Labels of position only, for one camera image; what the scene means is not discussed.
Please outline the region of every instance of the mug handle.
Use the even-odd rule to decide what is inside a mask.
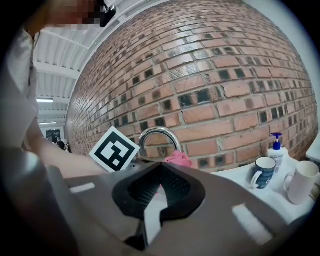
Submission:
[[[284,189],[286,192],[289,191],[289,188],[286,187],[286,180],[287,180],[287,178],[289,178],[289,177],[292,177],[292,178],[293,178],[294,176],[295,176],[295,172],[294,172],[294,171],[287,173],[287,175],[285,176],[284,182],[283,182],[283,189]]]
[[[251,180],[251,187],[256,189],[257,187],[259,187],[259,185],[256,183],[257,180],[259,179],[260,175],[262,174],[262,171],[258,170],[254,175],[253,175],[253,178]]]

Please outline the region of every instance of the ceiling light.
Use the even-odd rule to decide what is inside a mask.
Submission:
[[[36,101],[41,102],[41,103],[53,103],[54,102],[54,100],[52,98],[37,98]]]
[[[57,122],[43,122],[43,123],[39,123],[39,125],[54,125]]]

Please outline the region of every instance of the chrome faucet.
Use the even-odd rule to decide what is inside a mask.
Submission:
[[[175,150],[182,152],[181,144],[180,144],[177,136],[168,128],[156,126],[156,127],[146,129],[143,133],[141,133],[141,136],[139,138],[139,143],[138,143],[139,147],[140,147],[140,155],[141,156],[145,155],[146,139],[151,134],[163,134],[163,135],[167,136],[172,141]]]

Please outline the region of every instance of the blue mug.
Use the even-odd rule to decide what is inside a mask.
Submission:
[[[251,180],[251,187],[254,189],[264,189],[271,181],[275,169],[276,161],[270,157],[260,157],[255,161],[254,175]]]

